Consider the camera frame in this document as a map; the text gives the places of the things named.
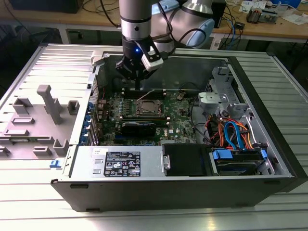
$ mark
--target electronic equipment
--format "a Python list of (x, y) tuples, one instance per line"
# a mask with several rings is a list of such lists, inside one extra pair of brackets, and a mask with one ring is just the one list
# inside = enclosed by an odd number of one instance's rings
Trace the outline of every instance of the electronic equipment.
[(219, 28), (227, 3), (225, 0), (213, 0), (212, 10), (215, 21), (214, 28)]
[(274, 10), (266, 9), (263, 10), (261, 8), (251, 8), (247, 17), (248, 23), (270, 23), (274, 24), (276, 23), (278, 19), (278, 15)]
[(14, 10), (77, 13), (83, 0), (9, 0)]

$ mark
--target metal slotted surface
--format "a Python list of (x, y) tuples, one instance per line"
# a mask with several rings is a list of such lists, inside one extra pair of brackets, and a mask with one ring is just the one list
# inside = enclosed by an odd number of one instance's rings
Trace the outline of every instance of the metal slotted surface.
[[(80, 45), (49, 45), (41, 49), (35, 62), (29, 64), (25, 81), (19, 83), (22, 88), (16, 92), (33, 97), (31, 90), (36, 84), (46, 82), (54, 86), (54, 97), (63, 102), (80, 97), (78, 91), (82, 91), (91, 72), (90, 55), (99, 48), (121, 51), (120, 47)], [(301, 88), (274, 58), (256, 52), (177, 50), (177, 53), (237, 57), (308, 173), (308, 103), (305, 94), (299, 92)], [(8, 103), (1, 108), (1, 116), (4, 111), (13, 112)], [(50, 186), (50, 179), (57, 178), (61, 171), (51, 171), (48, 166), (46, 160), (0, 161), (1, 230), (54, 230), (55, 226), (61, 227), (60, 230), (69, 226), (72, 230), (88, 231), (308, 230), (307, 183), (290, 193), (275, 194), (255, 207), (242, 209), (78, 213)]]

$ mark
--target white cable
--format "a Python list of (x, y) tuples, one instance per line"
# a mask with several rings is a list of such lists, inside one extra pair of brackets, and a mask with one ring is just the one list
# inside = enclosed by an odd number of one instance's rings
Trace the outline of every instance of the white cable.
[(153, 91), (155, 91), (155, 90), (149, 91), (148, 93), (146, 93), (145, 95), (143, 95), (141, 98), (137, 99), (136, 102), (139, 101), (139, 100), (141, 100), (141, 99), (143, 99), (145, 96), (147, 96), (148, 94), (150, 94), (150, 93), (153, 92)]
[(295, 8), (294, 6), (291, 6), (291, 5), (289, 5), (289, 4), (272, 4), (272, 6), (275, 6), (275, 7), (277, 7), (277, 6), (288, 6), (288, 7), (291, 7), (291, 8), (293, 8), (293, 9), (295, 9), (295, 10), (297, 10), (297, 11), (300, 11), (300, 10), (298, 10), (297, 8)]
[(252, 135), (252, 139), (254, 140), (255, 143), (257, 143), (256, 141), (256, 138), (255, 138), (255, 134), (254, 134), (254, 131), (252, 130), (252, 126), (248, 120), (248, 118), (246, 117), (246, 120), (247, 120), (247, 123), (248, 123), (248, 126), (249, 126), (249, 129), (251, 130), (251, 135)]

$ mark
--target side panel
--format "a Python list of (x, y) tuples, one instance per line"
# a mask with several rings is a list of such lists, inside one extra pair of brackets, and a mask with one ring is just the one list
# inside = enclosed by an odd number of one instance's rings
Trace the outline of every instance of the side panel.
[(282, 192), (289, 192), (294, 188), (298, 187), (299, 185), (303, 184), (304, 182), (306, 182), (308, 180), (307, 174), (301, 167), (299, 161), (297, 160), (296, 156), (292, 152), (287, 141), (281, 134), (275, 121), (269, 114), (268, 110), (266, 109), (261, 98), (259, 97), (258, 93), (251, 84), (251, 81), (247, 77), (245, 71), (242, 69), (237, 59), (234, 57), (229, 57), (229, 61), (240, 81), (240, 84), (243, 86), (245, 92), (247, 93), (250, 103), (257, 111), (257, 114), (260, 120), (262, 121), (263, 126), (268, 132), (281, 158), (288, 167), (288, 170), (290, 171), (292, 176), (296, 177), (296, 180), (282, 191)]
[(255, 206), (292, 179), (51, 182), (79, 212)]

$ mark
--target wooden workbench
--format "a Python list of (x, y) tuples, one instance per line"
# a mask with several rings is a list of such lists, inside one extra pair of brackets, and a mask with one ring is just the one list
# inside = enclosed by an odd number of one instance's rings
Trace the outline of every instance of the wooden workbench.
[[(9, 14), (3, 3), (0, 0), (0, 20), (2, 24), (8, 23), (18, 24), (16, 20)], [(66, 37), (67, 29), (89, 29), (89, 30), (118, 30), (110, 24), (104, 14), (90, 13), (82, 8), (76, 14), (68, 13), (53, 13), (53, 12), (37, 12), (37, 11), (16, 11), (6, 0), (12, 13), (21, 22), (30, 26), (54, 27), (60, 30), (62, 38)], [(106, 4), (113, 3), (114, 0), (104, 0)], [(99, 6), (99, 0), (93, 0), (86, 5), (86, 9), (95, 10), (95, 6)], [(118, 1), (113, 5), (106, 5), (106, 9), (112, 9), (118, 6)], [(308, 5), (300, 4), (299, 10), (308, 12)], [(245, 13), (239, 13), (239, 6), (230, 6), (232, 15), (237, 21), (245, 23), (243, 38), (258, 39), (258, 40), (273, 40), (273, 41), (297, 41), (303, 42), (308, 39), (308, 23), (297, 26), (282, 18), (279, 18), (276, 24), (250, 24), (246, 22)], [(110, 11), (108, 13), (115, 23), (120, 22), (119, 10)], [(219, 38), (225, 37), (230, 33), (230, 28), (227, 21), (223, 20), (220, 28), (214, 29), (212, 36), (218, 34)], [(69, 43), (68, 39), (64, 39), (64, 43)]]

